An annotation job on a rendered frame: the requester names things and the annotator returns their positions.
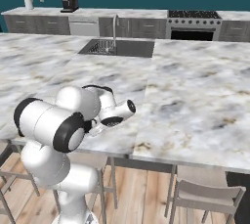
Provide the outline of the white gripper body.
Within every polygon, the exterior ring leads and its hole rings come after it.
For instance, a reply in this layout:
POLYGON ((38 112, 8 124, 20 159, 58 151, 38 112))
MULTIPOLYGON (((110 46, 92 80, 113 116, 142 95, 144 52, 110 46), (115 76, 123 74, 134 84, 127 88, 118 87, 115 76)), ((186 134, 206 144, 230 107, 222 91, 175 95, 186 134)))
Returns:
POLYGON ((101 134, 104 130, 106 130, 106 126, 101 124, 100 122, 92 122, 92 127, 89 130, 89 134, 92 137, 95 137, 101 134))

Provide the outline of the steel sink basin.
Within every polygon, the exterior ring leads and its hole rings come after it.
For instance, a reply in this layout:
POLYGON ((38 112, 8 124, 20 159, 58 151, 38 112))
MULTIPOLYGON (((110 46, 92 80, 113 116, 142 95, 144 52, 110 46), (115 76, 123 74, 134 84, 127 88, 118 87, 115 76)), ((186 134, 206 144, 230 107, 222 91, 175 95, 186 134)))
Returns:
POLYGON ((91 39, 79 54, 151 58, 153 41, 91 39))

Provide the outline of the steel tap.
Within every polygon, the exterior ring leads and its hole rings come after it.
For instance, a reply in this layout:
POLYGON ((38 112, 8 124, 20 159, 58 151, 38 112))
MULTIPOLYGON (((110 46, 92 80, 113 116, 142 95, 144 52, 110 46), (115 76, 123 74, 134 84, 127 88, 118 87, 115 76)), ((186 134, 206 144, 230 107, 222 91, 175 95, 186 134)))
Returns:
POLYGON ((112 27, 113 39, 112 40, 108 40, 106 42, 106 45, 105 45, 105 50, 108 53, 114 53, 116 51, 116 25, 117 25, 117 19, 118 19, 118 16, 115 15, 113 17, 113 27, 112 27))

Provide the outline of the white dishwasher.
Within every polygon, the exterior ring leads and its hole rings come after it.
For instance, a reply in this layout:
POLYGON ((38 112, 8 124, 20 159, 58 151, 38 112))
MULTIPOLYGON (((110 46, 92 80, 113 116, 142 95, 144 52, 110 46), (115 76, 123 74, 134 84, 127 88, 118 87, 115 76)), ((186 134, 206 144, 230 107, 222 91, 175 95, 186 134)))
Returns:
POLYGON ((99 20, 91 18, 69 19, 69 28, 71 35, 80 36, 99 36, 99 20))

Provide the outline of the grey base cupboards run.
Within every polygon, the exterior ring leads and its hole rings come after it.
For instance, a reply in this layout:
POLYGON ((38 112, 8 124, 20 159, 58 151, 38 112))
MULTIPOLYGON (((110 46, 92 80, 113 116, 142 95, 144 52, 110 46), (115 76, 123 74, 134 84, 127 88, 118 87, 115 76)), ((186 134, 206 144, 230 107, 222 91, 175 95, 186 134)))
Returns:
MULTIPOLYGON (((113 18, 99 18, 100 36, 113 36, 113 18)), ((116 36, 129 38, 164 39, 165 19, 118 18, 116 36)))
POLYGON ((69 35, 67 17, 5 15, 10 33, 69 35))
POLYGON ((219 40, 250 42, 250 21, 223 21, 219 40))

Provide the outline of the black coffee machine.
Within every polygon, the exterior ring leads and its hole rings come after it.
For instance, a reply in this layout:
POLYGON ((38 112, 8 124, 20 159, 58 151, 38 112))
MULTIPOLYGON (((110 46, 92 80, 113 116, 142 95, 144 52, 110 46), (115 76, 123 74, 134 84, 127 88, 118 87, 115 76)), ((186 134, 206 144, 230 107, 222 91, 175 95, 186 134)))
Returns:
POLYGON ((78 9, 78 0, 62 0, 62 13, 73 13, 78 9))

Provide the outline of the steel range with oven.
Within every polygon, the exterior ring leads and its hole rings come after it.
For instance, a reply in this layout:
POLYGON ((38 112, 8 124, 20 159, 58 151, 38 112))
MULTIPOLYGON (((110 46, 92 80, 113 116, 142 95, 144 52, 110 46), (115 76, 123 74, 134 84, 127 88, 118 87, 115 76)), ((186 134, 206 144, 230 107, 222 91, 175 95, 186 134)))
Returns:
POLYGON ((223 19, 216 11, 169 10, 166 38, 172 40, 217 41, 223 19))

